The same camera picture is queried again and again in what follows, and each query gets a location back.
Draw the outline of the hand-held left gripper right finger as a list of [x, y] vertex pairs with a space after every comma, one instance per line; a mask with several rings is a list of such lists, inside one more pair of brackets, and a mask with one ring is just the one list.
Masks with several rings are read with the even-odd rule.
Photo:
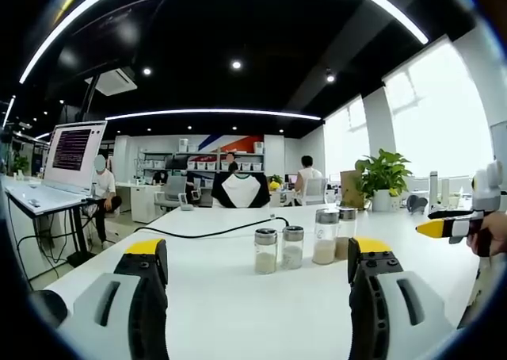
[[348, 245], [350, 359], [429, 359], [456, 328], [444, 301], [376, 239]]

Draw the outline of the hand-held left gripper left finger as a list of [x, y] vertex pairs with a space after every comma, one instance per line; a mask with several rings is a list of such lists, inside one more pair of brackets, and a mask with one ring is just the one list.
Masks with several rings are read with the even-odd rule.
[[167, 359], [166, 241], [132, 244], [76, 298], [59, 334], [84, 359]]

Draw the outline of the person's right hand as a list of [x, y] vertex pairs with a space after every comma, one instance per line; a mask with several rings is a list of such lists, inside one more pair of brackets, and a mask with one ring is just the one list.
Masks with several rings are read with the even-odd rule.
[[[489, 252], [479, 249], [479, 240], [490, 234]], [[506, 213], [494, 212], [485, 216], [478, 233], [467, 237], [467, 245], [479, 257], [491, 257], [506, 252]]]

